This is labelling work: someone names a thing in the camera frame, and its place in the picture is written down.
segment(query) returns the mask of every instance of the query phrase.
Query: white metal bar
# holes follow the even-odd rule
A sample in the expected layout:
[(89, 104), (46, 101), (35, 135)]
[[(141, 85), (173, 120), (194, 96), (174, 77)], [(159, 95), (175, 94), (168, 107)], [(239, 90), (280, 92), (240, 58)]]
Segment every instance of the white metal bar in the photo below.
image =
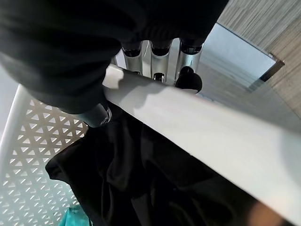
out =
[(109, 66), (109, 101), (301, 225), (301, 136)]

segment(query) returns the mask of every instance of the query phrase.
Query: wood grain surface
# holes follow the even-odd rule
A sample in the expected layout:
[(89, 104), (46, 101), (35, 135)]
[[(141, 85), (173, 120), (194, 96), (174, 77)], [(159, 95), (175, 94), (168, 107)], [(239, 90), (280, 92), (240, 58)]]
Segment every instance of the wood grain surface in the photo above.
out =
[(284, 61), (267, 83), (301, 117), (301, 1), (230, 0), (218, 22)]

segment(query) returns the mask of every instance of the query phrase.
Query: black garment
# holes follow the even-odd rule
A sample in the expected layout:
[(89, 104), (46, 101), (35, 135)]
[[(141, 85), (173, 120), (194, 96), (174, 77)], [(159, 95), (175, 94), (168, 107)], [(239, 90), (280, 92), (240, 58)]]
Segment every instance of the black garment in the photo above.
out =
[(89, 128), (46, 170), (95, 226), (254, 225), (253, 197), (127, 113)]
[(0, 61), (38, 100), (77, 114), (105, 105), (120, 42), (201, 39), (228, 0), (0, 0)]

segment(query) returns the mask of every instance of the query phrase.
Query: black knob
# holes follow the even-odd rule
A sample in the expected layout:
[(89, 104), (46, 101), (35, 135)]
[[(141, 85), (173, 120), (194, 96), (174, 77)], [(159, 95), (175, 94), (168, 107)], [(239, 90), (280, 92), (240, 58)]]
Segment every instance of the black knob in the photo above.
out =
[(180, 89), (195, 90), (194, 93), (198, 93), (203, 87), (203, 82), (191, 67), (185, 66), (181, 69), (175, 86)]

